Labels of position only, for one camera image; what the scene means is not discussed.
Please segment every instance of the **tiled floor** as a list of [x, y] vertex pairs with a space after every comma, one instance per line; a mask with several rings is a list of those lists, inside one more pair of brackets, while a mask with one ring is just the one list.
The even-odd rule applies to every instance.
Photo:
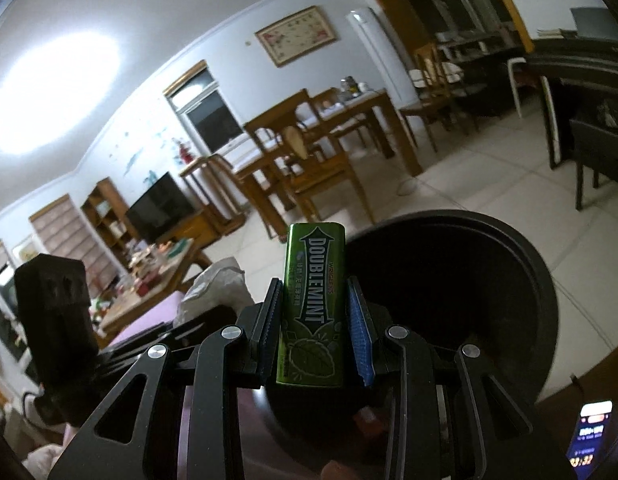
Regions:
[[[556, 356], [542, 393], [547, 396], [618, 344], [618, 185], [607, 182], [593, 190], [587, 171], [586, 207], [577, 212], [574, 164], [549, 169], [537, 100], [525, 103], [523, 111], [523, 120], [515, 113], [489, 120], [468, 137], [436, 125], [438, 154], [418, 136], [425, 171], [417, 178], [404, 171], [399, 156], [386, 160], [358, 146], [351, 160], [377, 220], [426, 209], [480, 211], [512, 225], [539, 250], [553, 274], [560, 307]], [[316, 204], [323, 218], [343, 224], [347, 235], [370, 225], [348, 183], [325, 192]], [[302, 220], [296, 211], [285, 219]], [[284, 246], [267, 238], [256, 214], [206, 252], [213, 260], [235, 256], [256, 301], [262, 301], [272, 277], [283, 275]]]

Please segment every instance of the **white plastic stool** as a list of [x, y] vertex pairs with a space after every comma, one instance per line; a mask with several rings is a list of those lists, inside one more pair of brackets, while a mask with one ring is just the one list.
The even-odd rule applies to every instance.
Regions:
[[511, 92], [513, 93], [513, 101], [516, 104], [516, 110], [518, 110], [518, 117], [522, 119], [520, 96], [518, 95], [518, 87], [516, 86], [516, 80], [513, 77], [513, 65], [517, 63], [526, 63], [526, 59], [524, 57], [512, 57], [506, 62], [506, 69], [509, 72], [509, 83], [511, 83]]

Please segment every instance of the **ceiling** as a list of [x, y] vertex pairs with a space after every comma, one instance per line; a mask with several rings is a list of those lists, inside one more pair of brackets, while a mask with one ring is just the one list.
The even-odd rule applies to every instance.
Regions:
[[[0, 85], [29, 49], [73, 32], [94, 31], [113, 38], [118, 44], [120, 68], [110, 92], [69, 134], [25, 155], [0, 150], [0, 210], [74, 170], [135, 88], [183, 47], [257, 1], [13, 0], [0, 21]], [[23, 102], [22, 113], [27, 109]]]

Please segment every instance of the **smartphone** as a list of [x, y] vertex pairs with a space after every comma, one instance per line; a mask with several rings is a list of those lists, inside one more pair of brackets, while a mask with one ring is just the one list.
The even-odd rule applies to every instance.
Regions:
[[578, 476], [585, 480], [604, 458], [603, 442], [609, 431], [614, 404], [610, 400], [591, 402], [582, 406], [580, 418], [573, 432], [567, 458]]

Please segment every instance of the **black bucket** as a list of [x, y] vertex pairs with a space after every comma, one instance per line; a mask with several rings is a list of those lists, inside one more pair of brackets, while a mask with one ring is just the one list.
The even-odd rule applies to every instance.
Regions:
[[346, 269], [365, 299], [428, 343], [483, 349], [529, 402], [558, 335], [551, 274], [518, 231], [469, 211], [419, 212], [352, 237]]

